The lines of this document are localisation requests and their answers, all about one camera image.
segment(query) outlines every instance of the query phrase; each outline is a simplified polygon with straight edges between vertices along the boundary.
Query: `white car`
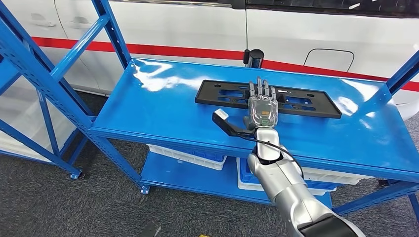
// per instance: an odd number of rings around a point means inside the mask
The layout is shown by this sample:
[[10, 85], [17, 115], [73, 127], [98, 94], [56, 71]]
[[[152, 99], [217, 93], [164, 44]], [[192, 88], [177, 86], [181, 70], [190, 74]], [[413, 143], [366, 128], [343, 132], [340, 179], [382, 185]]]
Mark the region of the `white car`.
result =
[[[3, 2], [55, 64], [97, 19], [91, 0]], [[219, 2], [110, 4], [132, 56], [243, 66], [245, 49], [261, 49], [268, 69], [387, 80], [419, 49], [415, 1]], [[75, 89], [109, 95], [123, 70], [106, 33], [87, 50], [65, 78]], [[403, 119], [416, 114], [419, 77], [394, 100]]]

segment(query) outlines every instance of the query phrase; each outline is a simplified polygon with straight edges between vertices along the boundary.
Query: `shelf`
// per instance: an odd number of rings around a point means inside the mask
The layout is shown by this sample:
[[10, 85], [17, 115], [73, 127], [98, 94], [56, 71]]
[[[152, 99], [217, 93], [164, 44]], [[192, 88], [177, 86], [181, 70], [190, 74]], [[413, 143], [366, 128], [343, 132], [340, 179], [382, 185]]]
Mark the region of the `shelf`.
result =
[[0, 62], [0, 95], [3, 94], [20, 76], [20, 73], [6, 59]]
[[[223, 169], [218, 171], [150, 152], [141, 180], [151, 186], [270, 204], [265, 192], [238, 188], [236, 159], [231, 157], [227, 158]], [[315, 197], [329, 208], [332, 207], [329, 193]]]
[[[254, 143], [228, 137], [211, 120], [219, 106], [194, 102], [202, 80], [322, 90], [341, 119], [279, 115], [281, 143], [305, 167], [419, 182], [419, 155], [382, 82], [239, 67], [132, 59], [93, 124], [99, 136], [247, 157]], [[247, 110], [223, 108], [242, 126]]]

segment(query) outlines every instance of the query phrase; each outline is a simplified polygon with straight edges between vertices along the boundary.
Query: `gray carpet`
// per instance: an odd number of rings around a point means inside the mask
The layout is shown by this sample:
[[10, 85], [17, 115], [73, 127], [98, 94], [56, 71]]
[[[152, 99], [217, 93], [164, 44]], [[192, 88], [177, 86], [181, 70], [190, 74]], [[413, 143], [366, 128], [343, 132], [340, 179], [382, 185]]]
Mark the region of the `gray carpet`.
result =
[[[100, 110], [105, 99], [82, 95]], [[419, 145], [419, 115], [406, 122]], [[138, 171], [147, 155], [142, 144], [112, 141]], [[0, 156], [0, 237], [141, 237], [149, 227], [158, 237], [277, 237], [284, 225], [270, 206], [189, 192], [138, 187], [91, 143], [77, 166], [89, 178], [73, 181], [51, 165]], [[377, 189], [370, 179], [333, 192], [334, 205]], [[347, 218], [372, 237], [419, 236], [407, 198], [350, 214]]]

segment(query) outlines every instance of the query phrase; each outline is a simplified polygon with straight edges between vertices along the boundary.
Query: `robotic arm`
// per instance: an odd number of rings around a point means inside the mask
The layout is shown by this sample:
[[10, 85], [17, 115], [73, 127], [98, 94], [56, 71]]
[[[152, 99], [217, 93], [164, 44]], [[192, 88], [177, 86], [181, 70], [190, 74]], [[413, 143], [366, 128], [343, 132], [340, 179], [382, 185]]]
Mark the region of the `robotic arm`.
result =
[[247, 129], [227, 121], [228, 114], [218, 109], [212, 120], [229, 136], [256, 142], [248, 156], [252, 173], [258, 178], [269, 199], [276, 204], [291, 237], [364, 237], [351, 222], [338, 216], [308, 190], [298, 162], [280, 144], [273, 127], [278, 122], [278, 102], [273, 87], [257, 78], [257, 94], [252, 82]]

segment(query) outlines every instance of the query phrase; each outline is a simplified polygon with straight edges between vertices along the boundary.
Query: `robot finger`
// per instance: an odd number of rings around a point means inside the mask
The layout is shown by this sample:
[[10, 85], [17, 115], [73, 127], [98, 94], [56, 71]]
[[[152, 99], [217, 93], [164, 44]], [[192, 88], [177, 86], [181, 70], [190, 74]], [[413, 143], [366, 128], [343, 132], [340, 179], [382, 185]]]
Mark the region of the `robot finger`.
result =
[[265, 89], [265, 95], [269, 96], [271, 93], [269, 92], [269, 85], [268, 85], [267, 80], [263, 80], [263, 86], [264, 86], [264, 89]]
[[263, 95], [263, 92], [262, 92], [262, 79], [260, 79], [260, 77], [257, 77], [257, 95]]
[[271, 86], [271, 97], [273, 100], [276, 100], [276, 90], [273, 86]]
[[249, 81], [249, 92], [250, 92], [250, 96], [254, 96], [254, 84], [253, 84], [253, 81]]

